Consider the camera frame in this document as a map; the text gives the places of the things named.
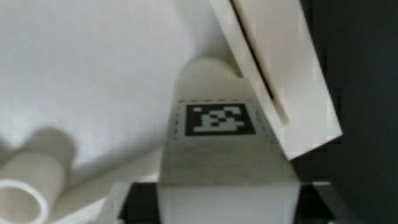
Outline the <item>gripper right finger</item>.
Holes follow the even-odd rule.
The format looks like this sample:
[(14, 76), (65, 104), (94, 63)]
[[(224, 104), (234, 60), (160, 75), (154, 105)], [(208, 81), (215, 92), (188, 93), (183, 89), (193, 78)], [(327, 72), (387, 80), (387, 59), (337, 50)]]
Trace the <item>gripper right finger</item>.
[(351, 212), (332, 183), (327, 181), (314, 181), (312, 187), (334, 216), (327, 224), (367, 224)]

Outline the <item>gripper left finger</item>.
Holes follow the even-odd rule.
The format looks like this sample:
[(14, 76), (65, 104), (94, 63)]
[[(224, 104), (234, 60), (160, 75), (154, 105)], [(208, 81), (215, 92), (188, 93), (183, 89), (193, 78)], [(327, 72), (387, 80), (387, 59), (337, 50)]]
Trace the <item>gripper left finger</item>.
[(119, 182), (112, 188), (106, 196), (103, 208), (99, 211), (96, 224), (124, 224), (120, 219), (120, 211), (128, 198), (131, 183)]

